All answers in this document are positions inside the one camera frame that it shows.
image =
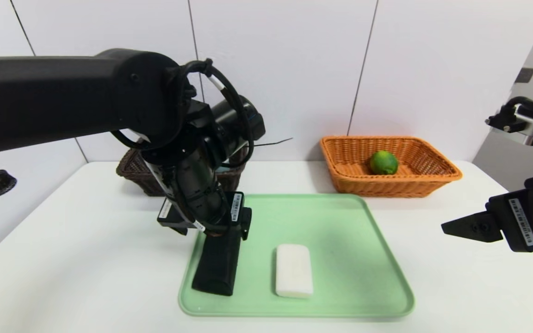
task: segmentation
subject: wicker basket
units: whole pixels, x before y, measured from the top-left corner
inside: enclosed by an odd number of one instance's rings
[[[248,148],[240,149],[230,158],[230,162],[238,163],[247,153]],[[245,166],[246,164],[243,164],[238,168],[217,173],[217,180],[222,184],[224,191],[235,191],[237,189],[237,185],[240,183],[240,176],[244,171]],[[127,154],[123,156],[118,164],[117,174],[139,185],[143,192],[148,196],[162,197],[164,195],[155,177],[152,175],[147,165],[145,165],[145,162],[141,157],[141,152],[137,149],[129,149]]]
[[[365,197],[425,197],[462,173],[429,143],[409,136],[328,136],[320,141],[338,192]],[[369,160],[379,150],[398,158],[394,175],[374,175]]]

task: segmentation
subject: green tray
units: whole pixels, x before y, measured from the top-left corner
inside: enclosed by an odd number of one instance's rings
[[[179,303],[193,316],[394,317],[409,314],[415,297],[366,203],[352,194],[248,195],[252,208],[232,296],[191,288],[203,249],[199,234],[180,287]],[[275,294],[275,249],[310,251],[314,294]]]

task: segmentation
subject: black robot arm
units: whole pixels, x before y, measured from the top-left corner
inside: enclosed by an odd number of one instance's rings
[[[186,112],[169,85],[178,68],[165,55],[124,49],[0,58],[0,151],[125,128],[169,142]]]
[[[533,101],[527,97],[510,99],[486,123],[492,131],[533,146]],[[507,240],[516,252],[533,252],[533,177],[524,189],[489,198],[486,211],[442,225],[446,234],[482,242]]]
[[[196,91],[186,76],[195,72],[225,97],[213,110],[192,99]],[[126,128],[144,141],[127,139],[119,131]],[[215,172],[252,155],[254,139],[265,133],[256,108],[210,59],[178,66],[165,55],[124,49],[95,57],[0,58],[0,151],[105,131],[142,150],[172,206],[171,219],[160,213],[161,225],[208,236],[193,288],[231,295],[252,211],[243,193],[222,190]],[[244,146],[243,160],[226,163]]]

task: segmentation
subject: barcode label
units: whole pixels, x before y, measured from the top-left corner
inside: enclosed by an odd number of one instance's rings
[[[240,193],[234,194],[231,202],[231,221],[236,222],[240,214],[240,206],[242,204],[242,195]]]
[[[511,210],[514,211],[515,219],[518,221],[518,225],[520,226],[520,230],[522,231],[526,245],[529,247],[532,246],[532,228],[530,228],[529,223],[527,222],[527,218],[520,201],[518,199],[509,199],[509,205],[511,206]]]
[[[170,211],[171,206],[172,203],[170,201],[164,200],[163,206],[161,207],[161,210],[159,211],[159,216],[157,218],[165,219],[167,217],[167,213]]]
[[[198,221],[194,221],[192,223],[195,227],[197,227],[197,229],[201,230],[201,232],[205,231],[205,226],[201,225],[201,223],[199,223]]]

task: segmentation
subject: green lime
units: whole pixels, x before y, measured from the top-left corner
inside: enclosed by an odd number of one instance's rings
[[[373,154],[370,168],[376,175],[393,175],[398,171],[398,160],[391,152],[380,150]]]

